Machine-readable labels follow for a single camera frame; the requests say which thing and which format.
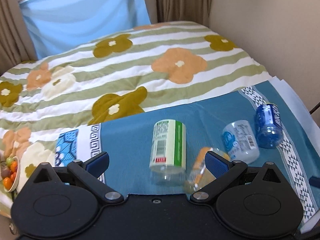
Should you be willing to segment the blue patterned cloth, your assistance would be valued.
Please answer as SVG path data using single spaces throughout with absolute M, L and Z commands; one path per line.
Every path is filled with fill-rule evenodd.
M 284 140 L 275 149 L 261 149 L 255 165 L 274 162 L 291 183 L 304 209 L 302 231 L 319 222 L 319 189 L 309 179 L 319 176 L 319 127 L 290 85 L 276 77 L 223 96 L 84 126 L 60 134 L 55 165 L 66 166 L 107 152 L 110 165 L 102 181 L 123 195 L 181 193 L 180 186 L 151 182 L 149 162 L 153 126 L 163 119 L 185 124 L 187 170 L 204 147 L 223 148 L 222 131 L 227 124 L 247 120 L 254 124 L 257 107 L 277 105 Z

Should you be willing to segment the light blue sheer curtain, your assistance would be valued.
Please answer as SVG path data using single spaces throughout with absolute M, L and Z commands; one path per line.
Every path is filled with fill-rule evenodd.
M 150 23 L 145 0 L 25 0 L 20 9 L 38 59 Z

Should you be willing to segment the bowl of fruit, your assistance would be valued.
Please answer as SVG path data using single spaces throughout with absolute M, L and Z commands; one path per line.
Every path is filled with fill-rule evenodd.
M 1 162 L 1 181 L 5 192 L 13 192 L 17 189 L 20 176 L 20 160 L 17 157 L 9 157 Z

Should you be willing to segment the green label plastic cup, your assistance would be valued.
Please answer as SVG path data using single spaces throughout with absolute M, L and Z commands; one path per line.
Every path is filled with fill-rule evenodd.
M 151 181 L 156 185 L 184 183 L 186 129 L 182 122 L 164 119 L 154 124 L 149 169 Z

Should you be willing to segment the white label plastic cup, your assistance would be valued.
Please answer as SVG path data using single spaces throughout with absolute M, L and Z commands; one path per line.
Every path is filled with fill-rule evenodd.
M 228 124 L 222 130 L 222 141 L 231 161 L 240 160 L 250 164 L 260 156 L 257 141 L 247 120 Z

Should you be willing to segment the left brown curtain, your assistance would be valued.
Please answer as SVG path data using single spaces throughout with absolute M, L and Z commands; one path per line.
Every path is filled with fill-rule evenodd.
M 1 74 L 21 62 L 36 60 L 19 0 L 1 0 Z

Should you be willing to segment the floral striped quilt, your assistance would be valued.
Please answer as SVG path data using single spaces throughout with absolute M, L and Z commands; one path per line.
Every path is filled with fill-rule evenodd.
M 270 78 L 226 37 L 195 22 L 135 27 L 1 76 L 1 159 L 31 172 L 75 128 L 220 96 Z

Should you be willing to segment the blue plastic cup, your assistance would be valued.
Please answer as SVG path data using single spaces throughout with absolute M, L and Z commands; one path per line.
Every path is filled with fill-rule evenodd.
M 273 149 L 283 141 L 283 127 L 277 105 L 260 105 L 255 112 L 254 123 L 259 147 Z

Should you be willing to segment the right brown curtain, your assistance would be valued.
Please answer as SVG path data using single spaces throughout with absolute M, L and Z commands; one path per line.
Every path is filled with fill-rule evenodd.
M 209 25 L 211 0 L 156 0 L 159 22 L 193 21 Z

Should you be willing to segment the brown curtain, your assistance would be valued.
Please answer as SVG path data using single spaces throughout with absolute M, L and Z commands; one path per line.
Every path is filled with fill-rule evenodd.
M 211 0 L 156 0 L 159 22 L 193 21 L 209 25 Z
M 1 0 L 1 74 L 21 62 L 36 60 L 19 0 Z

